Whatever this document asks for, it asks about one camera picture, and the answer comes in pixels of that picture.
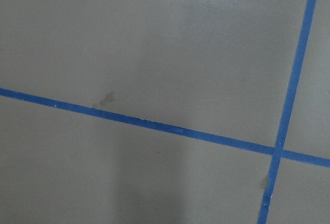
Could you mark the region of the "long blue tape strip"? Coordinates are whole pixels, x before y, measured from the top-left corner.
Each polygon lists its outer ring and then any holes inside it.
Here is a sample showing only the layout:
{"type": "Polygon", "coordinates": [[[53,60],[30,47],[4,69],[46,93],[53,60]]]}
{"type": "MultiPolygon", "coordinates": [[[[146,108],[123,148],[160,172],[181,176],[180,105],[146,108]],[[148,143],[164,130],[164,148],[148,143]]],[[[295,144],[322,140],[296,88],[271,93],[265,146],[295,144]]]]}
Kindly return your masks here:
{"type": "Polygon", "coordinates": [[[36,95],[26,94],[22,92],[17,92],[9,89],[1,89],[1,96],[12,98],[20,101],[30,102],[34,104],[44,105],[56,109],[67,110],[74,113],[79,113],[87,116],[93,116],[97,118],[102,118],[106,120],[116,121],[120,123],[130,124],[134,126],[139,126],[151,130],[156,130],[160,132],[175,134],[179,136],[185,136],[193,139],[203,140],[207,142],[212,142],[220,145],[225,145],[229,147],[234,147],[242,150],[248,150],[256,153],[261,153],[265,155],[272,155],[274,148],[270,146],[265,146],[253,142],[243,141],[239,139],[224,137],[220,135],[215,135],[211,133],[205,133],[201,131],[195,131],[192,129],[187,129],[184,127],[173,126],[169,124],[159,123],[155,121],[145,120],[141,118],[126,116],[122,114],[112,113],[109,111],[104,111],[100,109],[95,109],[92,107],[81,106],[77,104],[72,104],[68,102],[63,102],[59,100],[53,100],[49,98],[44,98],[36,95]]]}

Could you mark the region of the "crossing blue tape strip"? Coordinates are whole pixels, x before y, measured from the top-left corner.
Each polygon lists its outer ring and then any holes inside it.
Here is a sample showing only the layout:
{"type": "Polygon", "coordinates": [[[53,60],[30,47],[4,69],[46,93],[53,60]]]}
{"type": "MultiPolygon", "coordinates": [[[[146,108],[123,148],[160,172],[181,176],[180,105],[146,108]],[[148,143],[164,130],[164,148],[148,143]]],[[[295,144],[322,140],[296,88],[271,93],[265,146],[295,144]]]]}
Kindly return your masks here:
{"type": "Polygon", "coordinates": [[[305,58],[316,2],[317,0],[306,1],[303,22],[302,22],[299,40],[296,47],[296,53],[290,73],[286,98],[284,101],[282,115],[278,126],[275,146],[273,148],[272,158],[269,166],[268,184],[264,190],[260,209],[259,209],[259,215],[257,219],[258,224],[267,223],[268,220],[272,196],[274,193],[279,168],[281,165],[281,160],[284,157],[284,153],[285,153],[284,146],[289,129],[291,114],[293,111],[295,96],[298,89],[301,70],[305,58]]]}

